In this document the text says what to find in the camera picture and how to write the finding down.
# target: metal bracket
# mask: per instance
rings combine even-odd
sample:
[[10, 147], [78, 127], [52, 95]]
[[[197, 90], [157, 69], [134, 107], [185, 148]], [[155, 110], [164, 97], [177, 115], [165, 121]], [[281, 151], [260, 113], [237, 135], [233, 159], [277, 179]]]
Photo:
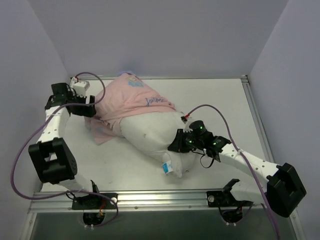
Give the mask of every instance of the metal bracket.
[[242, 75], [240, 79], [242, 83], [245, 83], [245, 84], [249, 83], [248, 75]]
[[239, 179], [232, 179], [229, 181], [220, 191], [207, 191], [206, 197], [209, 208], [221, 208], [221, 207], [249, 207], [252, 202], [250, 201], [237, 201], [230, 193], [233, 185], [239, 182]]
[[[118, 202], [118, 194], [114, 192], [108, 192], [108, 193], [100, 193], [110, 199], [112, 199], [115, 203]], [[83, 196], [78, 197], [72, 201], [72, 210], [99, 210], [101, 209], [116, 209], [115, 205], [110, 201], [105, 201], [105, 204], [103, 204], [104, 198], [97, 197], [97, 196]]]
[[[208, 208], [207, 191], [221, 191], [221, 189], [117, 191], [117, 206], [121, 212], [214, 210], [214, 208]], [[109, 194], [114, 192], [100, 191], [99, 193]], [[52, 194], [52, 192], [37, 192], [34, 196], [45, 197]], [[114, 209], [105, 209], [103, 212], [113, 211]], [[31, 201], [30, 212], [95, 213], [97, 211], [95, 209], [72, 209], [72, 201], [67, 196], [62, 195], [50, 200]]]

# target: metal frame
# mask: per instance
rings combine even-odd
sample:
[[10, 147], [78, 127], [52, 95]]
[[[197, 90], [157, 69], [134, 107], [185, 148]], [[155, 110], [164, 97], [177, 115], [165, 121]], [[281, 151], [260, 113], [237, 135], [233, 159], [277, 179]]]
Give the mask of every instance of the metal frame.
[[[207, 191], [213, 190], [117, 191], [117, 202], [120, 212], [208, 210]], [[52, 194], [53, 192], [38, 192], [34, 196], [44, 197]], [[71, 207], [72, 201], [63, 195], [54, 199], [32, 201], [29, 210], [31, 213], [67, 213], [72, 210]], [[90, 213], [93, 210], [72, 212]]]
[[[118, 76], [102, 76], [102, 75], [98, 75], [102, 80], [114, 80], [115, 78], [117, 78]], [[202, 78], [198, 78], [198, 77], [168, 77], [168, 76], [140, 76], [140, 79], [148, 79], [148, 80], [153, 80], [153, 79], [241, 79], [244, 78], [246, 75], [242, 75], [242, 76], [230, 76], [230, 77], [202, 77]], [[98, 81], [98, 79], [94, 76], [91, 75], [85, 75], [85, 76], [81, 76], [79, 77], [81, 80], [85, 80], [85, 81]]]
[[[264, 156], [267, 161], [274, 163], [272, 151], [269, 146], [263, 123], [259, 116], [247, 76], [242, 76], [241, 82], [244, 93], [251, 111], [251, 115], [257, 130]], [[115, 77], [101, 77], [102, 80], [113, 80]], [[93, 77], [83, 77], [84, 80], [94, 80]], [[142, 77], [141, 79], [163, 79], [163, 77]], [[207, 202], [207, 191], [220, 189], [200, 190], [171, 190], [171, 191], [120, 191], [118, 192], [118, 207], [121, 212], [136, 211], [192, 211], [192, 210], [214, 210], [209, 208]], [[38, 192], [35, 197], [51, 195], [53, 192]], [[29, 240], [35, 224], [37, 213], [66, 213], [71, 211], [72, 202], [66, 196], [55, 197], [54, 199], [32, 201], [27, 216], [25, 227], [22, 231], [22, 240]], [[72, 210], [72, 212], [90, 212], [83, 210]], [[298, 240], [305, 240], [304, 230], [294, 210], [290, 216], [293, 230]]]

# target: black mount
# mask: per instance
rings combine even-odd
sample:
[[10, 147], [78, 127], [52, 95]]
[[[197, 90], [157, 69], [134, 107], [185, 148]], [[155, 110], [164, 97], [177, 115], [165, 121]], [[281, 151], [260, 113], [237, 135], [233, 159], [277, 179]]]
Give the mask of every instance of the black mount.
[[167, 148], [169, 151], [176, 153], [188, 153], [192, 150], [206, 149], [208, 157], [220, 161], [219, 153], [222, 148], [230, 144], [230, 140], [223, 136], [214, 136], [212, 132], [207, 131], [203, 121], [198, 120], [190, 124], [191, 132], [184, 132], [183, 129], [176, 131], [175, 138], [170, 146]]
[[[65, 82], [55, 83], [51, 85], [53, 95], [51, 95], [46, 103], [45, 109], [48, 110], [52, 107], [58, 107], [64, 104], [85, 104], [87, 97], [77, 96], [75, 91], [69, 87]], [[95, 102], [95, 96], [90, 96], [89, 103]], [[96, 115], [95, 106], [67, 106], [69, 114], [77, 116], [85, 116], [92, 118]]]
[[307, 194], [296, 169], [285, 163], [277, 165], [278, 171], [267, 176], [266, 198], [271, 209], [278, 215], [288, 218]]
[[[92, 182], [92, 191], [94, 193], [100, 193], [101, 195], [107, 196], [118, 202], [118, 194], [114, 192], [101, 193], [99, 192], [98, 186]], [[116, 209], [116, 206], [101, 196], [89, 194], [81, 197], [74, 197], [72, 201], [72, 210], [102, 210], [102, 209]], [[82, 216], [83, 222], [86, 225], [99, 225], [105, 219], [105, 213], [102, 212], [85, 212]]]
[[[72, 180], [78, 172], [75, 157], [62, 137], [32, 144], [28, 152], [42, 183], [58, 184], [61, 181]], [[49, 160], [53, 153], [56, 159]]]
[[239, 182], [239, 179], [232, 179], [224, 186], [222, 190], [207, 191], [207, 203], [209, 208], [223, 208], [223, 207], [249, 207], [250, 201], [237, 201], [230, 193], [233, 185]]

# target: white pillow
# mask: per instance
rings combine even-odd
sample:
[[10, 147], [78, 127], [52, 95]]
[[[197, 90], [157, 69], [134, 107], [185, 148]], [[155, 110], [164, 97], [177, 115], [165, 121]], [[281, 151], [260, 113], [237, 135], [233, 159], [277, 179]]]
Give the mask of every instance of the white pillow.
[[150, 112], [124, 117], [120, 122], [122, 135], [138, 150], [162, 164], [171, 164], [172, 173], [181, 178], [194, 164], [196, 155], [168, 151], [177, 129], [184, 129], [180, 112]]

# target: pink shirt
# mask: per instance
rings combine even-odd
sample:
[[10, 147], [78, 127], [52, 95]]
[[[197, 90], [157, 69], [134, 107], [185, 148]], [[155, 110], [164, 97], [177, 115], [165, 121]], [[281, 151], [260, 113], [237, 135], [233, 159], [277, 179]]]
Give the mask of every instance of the pink shirt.
[[[95, 99], [99, 100], [103, 90]], [[154, 112], [175, 112], [175, 106], [160, 96], [135, 75], [124, 73], [105, 87], [105, 96], [95, 105], [96, 115], [85, 117], [85, 125], [91, 129], [97, 144], [109, 141], [114, 136], [122, 137], [122, 118]]]

